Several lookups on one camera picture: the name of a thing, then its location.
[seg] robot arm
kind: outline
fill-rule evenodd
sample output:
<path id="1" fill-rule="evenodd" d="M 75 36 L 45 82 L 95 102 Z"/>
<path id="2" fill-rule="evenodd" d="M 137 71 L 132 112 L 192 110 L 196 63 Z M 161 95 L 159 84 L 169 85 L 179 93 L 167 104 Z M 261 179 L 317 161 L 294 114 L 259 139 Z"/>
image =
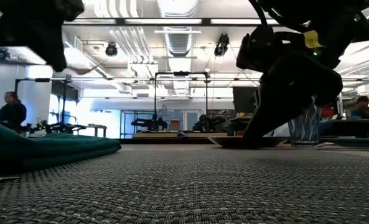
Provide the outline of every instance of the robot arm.
<path id="1" fill-rule="evenodd" d="M 349 44 L 369 40 L 369 22 L 362 14 L 369 0 L 321 0 L 315 6 L 303 0 L 249 2 L 261 25 L 243 38 L 236 65 L 263 73 L 255 93 L 257 109 L 243 135 L 258 147 L 266 133 L 342 91 L 341 76 L 333 69 Z M 263 11 L 297 32 L 274 32 Z"/>

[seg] green cushion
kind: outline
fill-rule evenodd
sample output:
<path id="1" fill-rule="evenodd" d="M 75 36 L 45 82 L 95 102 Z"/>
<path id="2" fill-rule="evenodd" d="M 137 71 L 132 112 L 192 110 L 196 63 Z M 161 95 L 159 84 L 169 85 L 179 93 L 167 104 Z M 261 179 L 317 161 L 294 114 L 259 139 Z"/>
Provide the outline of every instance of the green cushion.
<path id="1" fill-rule="evenodd" d="M 43 169 L 111 154 L 117 140 L 56 133 L 29 139 L 0 124 L 0 174 Z"/>

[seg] platform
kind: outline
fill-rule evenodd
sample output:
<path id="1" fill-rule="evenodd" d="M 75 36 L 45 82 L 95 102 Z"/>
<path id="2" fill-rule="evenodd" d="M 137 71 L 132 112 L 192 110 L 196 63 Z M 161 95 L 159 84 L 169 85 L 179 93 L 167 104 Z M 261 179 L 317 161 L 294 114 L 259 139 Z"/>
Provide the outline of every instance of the platform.
<path id="1" fill-rule="evenodd" d="M 0 223 L 369 223 L 369 153 L 124 145 L 0 182 Z"/>
<path id="2" fill-rule="evenodd" d="M 133 138 L 176 138 L 178 132 L 136 133 Z M 187 138 L 227 137 L 227 133 L 186 133 Z"/>

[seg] fluorescent light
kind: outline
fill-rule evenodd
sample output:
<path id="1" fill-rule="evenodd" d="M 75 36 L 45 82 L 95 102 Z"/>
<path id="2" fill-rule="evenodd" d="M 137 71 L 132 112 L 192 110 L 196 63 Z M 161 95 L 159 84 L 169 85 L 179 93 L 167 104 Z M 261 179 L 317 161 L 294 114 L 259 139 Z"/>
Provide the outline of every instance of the fluorescent light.
<path id="1" fill-rule="evenodd" d="M 223 63 L 224 62 L 224 56 L 216 56 L 215 57 L 216 63 Z"/>
<path id="2" fill-rule="evenodd" d="M 127 24 L 201 24 L 202 19 L 125 19 Z"/>
<path id="3" fill-rule="evenodd" d="M 65 25 L 72 24 L 116 24 L 114 19 L 81 19 L 77 18 L 72 22 L 64 22 Z"/>
<path id="4" fill-rule="evenodd" d="M 201 30 L 155 30 L 155 34 L 201 34 Z"/>
<path id="5" fill-rule="evenodd" d="M 249 25 L 259 25 L 259 19 L 211 19 L 211 24 L 249 24 Z M 267 19 L 267 23 L 271 25 L 278 25 L 278 22 L 274 19 Z"/>
<path id="6" fill-rule="evenodd" d="M 81 97 L 81 99 L 106 99 L 106 100 L 154 100 L 153 96 L 149 97 L 135 97 L 135 96 L 114 96 L 114 97 Z M 157 100 L 204 100 L 205 97 L 202 96 L 157 96 Z M 233 97 L 214 97 L 214 100 L 232 100 Z"/>

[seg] desk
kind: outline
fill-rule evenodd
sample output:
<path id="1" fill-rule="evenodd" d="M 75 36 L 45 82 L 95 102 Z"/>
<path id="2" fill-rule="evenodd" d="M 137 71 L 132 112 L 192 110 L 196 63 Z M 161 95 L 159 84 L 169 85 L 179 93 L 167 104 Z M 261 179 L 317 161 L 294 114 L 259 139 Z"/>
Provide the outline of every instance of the desk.
<path id="1" fill-rule="evenodd" d="M 367 138 L 369 119 L 329 120 L 320 124 L 320 136 L 355 136 Z"/>
<path id="2" fill-rule="evenodd" d="M 95 137 L 98 137 L 98 130 L 103 130 L 103 137 L 105 138 L 107 135 L 107 127 L 104 125 L 99 124 L 89 124 L 88 126 L 85 126 L 86 128 L 94 128 L 95 129 Z"/>

